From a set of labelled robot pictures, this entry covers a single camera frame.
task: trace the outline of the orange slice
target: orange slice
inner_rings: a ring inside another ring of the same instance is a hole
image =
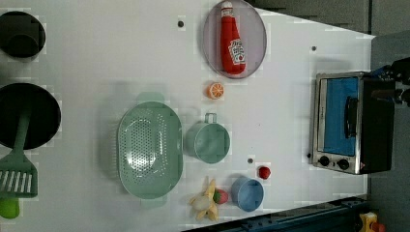
[[[215,82],[208,86],[207,89],[208,98],[216,100],[223,96],[223,85]]]

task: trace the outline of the yellow toy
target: yellow toy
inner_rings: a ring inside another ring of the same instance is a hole
[[[218,221],[218,208],[214,202],[215,179],[211,181],[202,196],[195,196],[190,200],[190,205],[198,212],[197,220],[201,220],[208,214],[208,219]]]

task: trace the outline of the measuring cup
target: measuring cup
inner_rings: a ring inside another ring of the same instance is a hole
[[[188,153],[207,163],[217,163],[228,154],[230,146],[229,133],[217,123],[216,113],[207,113],[204,123],[193,125],[186,136]]]

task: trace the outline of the toaster oven handle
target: toaster oven handle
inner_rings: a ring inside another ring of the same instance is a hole
[[[344,107],[344,135],[346,138],[356,136],[358,99],[347,97]]]

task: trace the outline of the toaster oven knob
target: toaster oven knob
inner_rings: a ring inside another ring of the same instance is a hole
[[[340,167],[341,170],[346,170],[347,168],[349,168],[349,161],[347,161],[346,159],[341,159],[337,165]]]
[[[329,161],[328,157],[323,156],[319,159],[319,162],[320,162],[320,164],[322,164],[322,166],[327,166],[327,165],[329,165],[330,161]]]

